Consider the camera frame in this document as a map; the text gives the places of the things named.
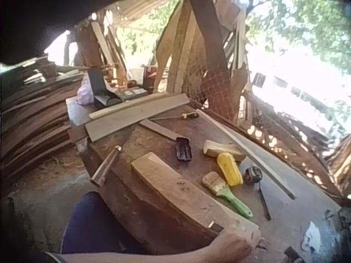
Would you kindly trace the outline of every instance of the workbench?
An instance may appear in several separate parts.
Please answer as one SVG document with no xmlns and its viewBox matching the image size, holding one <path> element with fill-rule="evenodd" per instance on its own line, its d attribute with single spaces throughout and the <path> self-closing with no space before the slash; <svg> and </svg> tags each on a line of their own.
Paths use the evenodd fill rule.
<svg viewBox="0 0 351 263">
<path fill-rule="evenodd" d="M 66 102 L 73 127 L 89 122 L 89 113 L 96 110 L 93 106 L 78 105 L 75 98 L 67 99 Z M 181 106 L 157 117 L 176 116 L 192 111 L 194 109 L 190 106 Z M 174 254 L 194 250 L 207 245 L 210 241 L 203 238 L 201 232 L 197 232 L 196 228 L 144 184 L 132 172 L 131 162 L 153 152 L 185 179 L 213 196 L 203 186 L 201 179 L 210 171 L 217 171 L 219 174 L 221 171 L 215 158 L 203 155 L 203 143 L 205 140 L 223 144 L 233 142 L 212 123 L 201 117 L 190 120 L 165 119 L 157 123 L 190 139 L 193 153 L 191 162 L 178 162 L 174 141 L 138 124 L 126 127 L 96 142 L 91 142 L 87 138 L 82 139 L 76 142 L 76 146 L 90 176 L 93 176 L 98 166 L 116 145 L 122 147 L 119 160 L 112 165 L 104 186 L 97 191 L 121 224 L 146 248 L 155 254 Z M 273 168 L 297 195 L 297 199 L 292 201 L 264 174 L 261 187 L 272 216 L 272 221 L 267 221 L 258 186 L 240 185 L 231 188 L 234 195 L 253 212 L 251 221 L 260 227 L 262 237 L 268 244 L 267 251 L 256 248 L 244 262 L 280 263 L 285 258 L 284 250 L 289 246 L 296 249 L 306 262 L 329 262 L 335 254 L 336 231 L 333 226 L 329 226 L 324 215 L 326 210 L 336 212 L 340 208 L 339 205 L 316 185 L 271 153 L 237 132 L 231 129 L 229 131 Z M 244 174 L 246 168 L 251 165 L 254 163 L 246 157 L 239 165 L 240 172 Z M 230 208 L 226 201 L 220 198 L 216 200 Z M 313 255 L 301 250 L 301 243 L 310 221 L 319 228 L 321 235 L 321 249 L 318 254 Z"/>
</svg>

